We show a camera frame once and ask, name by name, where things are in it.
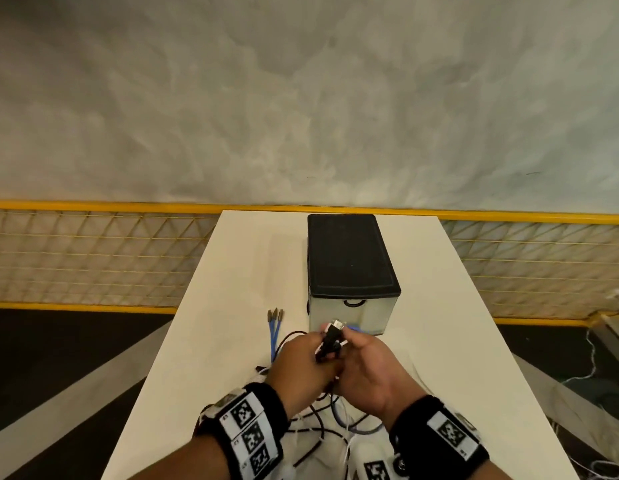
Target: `black storage box lid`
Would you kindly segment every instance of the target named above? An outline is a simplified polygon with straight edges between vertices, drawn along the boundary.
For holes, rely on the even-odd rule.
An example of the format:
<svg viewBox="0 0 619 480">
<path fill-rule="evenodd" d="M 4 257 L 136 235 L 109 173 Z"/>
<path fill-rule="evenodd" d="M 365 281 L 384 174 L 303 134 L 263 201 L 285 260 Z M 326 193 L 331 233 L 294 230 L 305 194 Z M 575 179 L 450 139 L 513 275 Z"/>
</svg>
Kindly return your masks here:
<svg viewBox="0 0 619 480">
<path fill-rule="evenodd" d="M 307 273 L 315 298 L 370 299 L 400 295 L 376 217 L 307 216 Z"/>
</svg>

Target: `person's left hand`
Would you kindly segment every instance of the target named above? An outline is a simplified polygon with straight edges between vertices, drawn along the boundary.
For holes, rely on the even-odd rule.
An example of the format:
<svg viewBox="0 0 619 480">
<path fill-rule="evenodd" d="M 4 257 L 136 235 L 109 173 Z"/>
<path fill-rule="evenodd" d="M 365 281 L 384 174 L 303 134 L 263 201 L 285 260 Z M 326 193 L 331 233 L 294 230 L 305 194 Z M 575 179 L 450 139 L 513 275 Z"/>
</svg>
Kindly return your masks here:
<svg viewBox="0 0 619 480">
<path fill-rule="evenodd" d="M 278 393 L 289 419 L 310 407 L 343 368 L 338 359 L 316 363 L 314 352 L 322 340 L 317 332 L 290 340 L 267 373 L 265 382 Z"/>
</svg>

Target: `black drawer handle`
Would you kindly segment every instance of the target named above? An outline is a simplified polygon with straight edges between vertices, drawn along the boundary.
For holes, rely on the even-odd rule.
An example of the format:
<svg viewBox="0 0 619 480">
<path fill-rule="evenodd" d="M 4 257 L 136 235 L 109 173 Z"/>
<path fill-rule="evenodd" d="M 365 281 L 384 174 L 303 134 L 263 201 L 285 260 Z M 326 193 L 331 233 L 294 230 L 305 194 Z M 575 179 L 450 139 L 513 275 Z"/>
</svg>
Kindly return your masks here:
<svg viewBox="0 0 619 480">
<path fill-rule="evenodd" d="M 358 308 L 359 306 L 363 306 L 366 301 L 366 299 L 362 299 L 358 303 L 350 303 L 349 301 L 344 299 L 343 303 L 345 304 L 345 306 L 349 306 L 350 308 Z"/>
</svg>

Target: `person's right hand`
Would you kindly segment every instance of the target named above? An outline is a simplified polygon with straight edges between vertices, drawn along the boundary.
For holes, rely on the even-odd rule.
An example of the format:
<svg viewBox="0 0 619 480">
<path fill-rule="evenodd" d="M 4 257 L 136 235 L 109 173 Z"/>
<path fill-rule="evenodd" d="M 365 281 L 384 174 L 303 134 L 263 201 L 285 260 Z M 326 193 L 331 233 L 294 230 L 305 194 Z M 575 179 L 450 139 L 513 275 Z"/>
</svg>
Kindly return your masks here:
<svg viewBox="0 0 619 480">
<path fill-rule="evenodd" d="M 381 340 L 347 327 L 343 334 L 348 344 L 341 350 L 336 393 L 379 418 L 389 431 L 401 412 L 427 393 Z"/>
</svg>

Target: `hand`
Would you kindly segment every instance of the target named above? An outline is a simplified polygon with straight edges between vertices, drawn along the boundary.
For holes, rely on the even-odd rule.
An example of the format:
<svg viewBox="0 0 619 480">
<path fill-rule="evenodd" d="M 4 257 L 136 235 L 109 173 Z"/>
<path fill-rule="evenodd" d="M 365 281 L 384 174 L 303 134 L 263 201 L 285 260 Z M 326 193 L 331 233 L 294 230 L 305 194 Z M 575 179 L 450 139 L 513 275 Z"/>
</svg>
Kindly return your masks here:
<svg viewBox="0 0 619 480">
<path fill-rule="evenodd" d="M 337 393 L 379 418 L 389 431 L 398 416 L 427 393 L 381 340 L 347 327 L 343 334 L 348 344 L 341 350 L 343 371 Z"/>
<path fill-rule="evenodd" d="M 343 368 L 340 360 L 316 363 L 314 352 L 322 340 L 317 332 L 290 340 L 267 373 L 265 382 L 278 393 L 289 419 L 310 407 Z"/>
</svg>

